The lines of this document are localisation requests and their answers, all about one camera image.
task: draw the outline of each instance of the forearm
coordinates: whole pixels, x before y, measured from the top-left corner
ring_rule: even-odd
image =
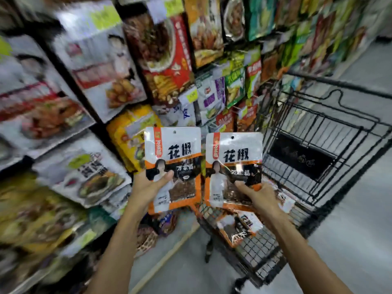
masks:
[[[128,293],[130,272],[137,246],[137,230],[143,215],[143,211],[135,208],[132,202],[128,202],[99,262],[87,294]]]
[[[286,215],[272,221],[271,229],[304,294],[352,294],[308,245]]]

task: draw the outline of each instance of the right hand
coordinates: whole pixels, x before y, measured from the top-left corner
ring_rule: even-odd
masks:
[[[252,200],[253,206],[257,209],[268,228],[271,228],[275,221],[288,219],[287,214],[280,209],[276,200],[275,190],[269,183],[263,183],[259,191],[249,188],[241,181],[235,181],[234,184]]]

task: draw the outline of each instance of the left arm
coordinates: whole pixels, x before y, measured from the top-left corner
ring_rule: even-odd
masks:
[[[127,207],[99,262],[98,270],[86,294],[128,293],[139,223],[147,212],[148,204],[154,199],[159,189],[173,178],[173,174],[169,171],[157,182],[149,181],[145,171],[135,175]]]

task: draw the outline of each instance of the left hand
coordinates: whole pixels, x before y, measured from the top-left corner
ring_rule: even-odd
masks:
[[[170,170],[157,182],[150,181],[146,176],[146,170],[133,177],[133,187],[127,206],[132,206],[138,211],[147,212],[148,204],[154,200],[158,191],[173,178],[174,172]]]

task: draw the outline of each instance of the yellow food package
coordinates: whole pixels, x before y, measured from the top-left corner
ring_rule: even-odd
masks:
[[[35,183],[26,173],[0,184],[0,242],[28,252],[50,254],[79,223],[86,211]]]
[[[124,111],[107,126],[107,131],[129,172],[142,171],[144,165],[144,128],[162,127],[150,105]]]

